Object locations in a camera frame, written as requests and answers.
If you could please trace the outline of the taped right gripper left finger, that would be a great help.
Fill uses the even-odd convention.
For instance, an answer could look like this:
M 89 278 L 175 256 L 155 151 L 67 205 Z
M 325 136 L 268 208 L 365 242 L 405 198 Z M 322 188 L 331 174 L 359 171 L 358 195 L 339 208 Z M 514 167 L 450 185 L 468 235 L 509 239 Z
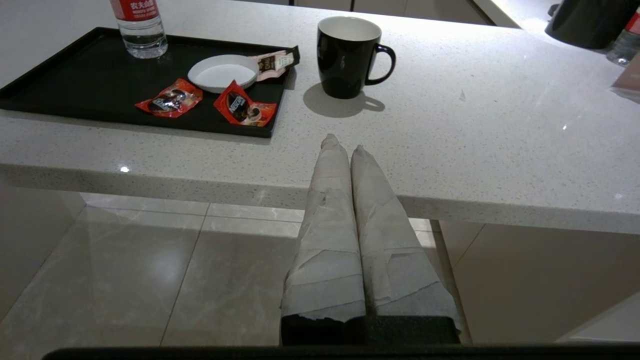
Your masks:
M 366 316 L 360 252 L 348 155 L 328 134 L 283 283 L 282 346 L 345 344 L 346 331 Z

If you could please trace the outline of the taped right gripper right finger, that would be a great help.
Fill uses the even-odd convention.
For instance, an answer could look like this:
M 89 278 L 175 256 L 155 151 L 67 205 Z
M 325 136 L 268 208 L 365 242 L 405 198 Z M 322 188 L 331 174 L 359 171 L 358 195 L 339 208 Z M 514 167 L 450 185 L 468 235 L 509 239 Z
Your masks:
M 460 344 L 457 306 L 430 262 L 382 167 L 362 145 L 350 159 L 365 288 L 367 341 Z

